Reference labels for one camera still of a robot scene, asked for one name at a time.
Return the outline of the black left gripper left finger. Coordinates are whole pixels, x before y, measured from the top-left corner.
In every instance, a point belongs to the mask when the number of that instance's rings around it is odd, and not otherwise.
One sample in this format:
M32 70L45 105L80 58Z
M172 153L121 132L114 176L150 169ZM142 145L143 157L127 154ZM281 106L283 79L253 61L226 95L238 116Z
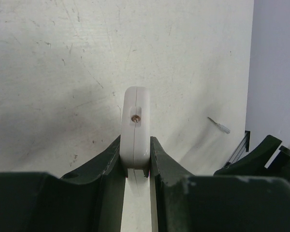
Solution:
M125 174L120 140L57 178L0 172L0 232L118 232Z

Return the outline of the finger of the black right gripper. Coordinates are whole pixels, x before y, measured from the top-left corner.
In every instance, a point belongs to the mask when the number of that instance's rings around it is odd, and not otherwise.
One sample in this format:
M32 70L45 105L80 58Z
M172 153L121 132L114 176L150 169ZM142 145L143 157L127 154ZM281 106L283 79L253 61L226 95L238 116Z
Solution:
M267 135L252 152L239 161L217 170L214 175L257 176L281 143L281 140Z

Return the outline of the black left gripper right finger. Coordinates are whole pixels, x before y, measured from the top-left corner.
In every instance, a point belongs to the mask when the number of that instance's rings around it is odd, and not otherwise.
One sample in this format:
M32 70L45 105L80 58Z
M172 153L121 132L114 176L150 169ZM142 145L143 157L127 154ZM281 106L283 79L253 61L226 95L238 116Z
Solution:
M152 231L290 232L290 178L267 171L278 149L257 176L198 176L152 137Z

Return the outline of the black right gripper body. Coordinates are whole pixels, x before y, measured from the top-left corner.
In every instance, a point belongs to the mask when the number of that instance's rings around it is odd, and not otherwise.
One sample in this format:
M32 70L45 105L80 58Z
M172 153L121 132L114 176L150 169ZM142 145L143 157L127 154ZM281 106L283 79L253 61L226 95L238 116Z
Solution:
M279 153L270 163L267 171L273 175L283 178L290 178L290 149L285 146L281 146L278 151Z

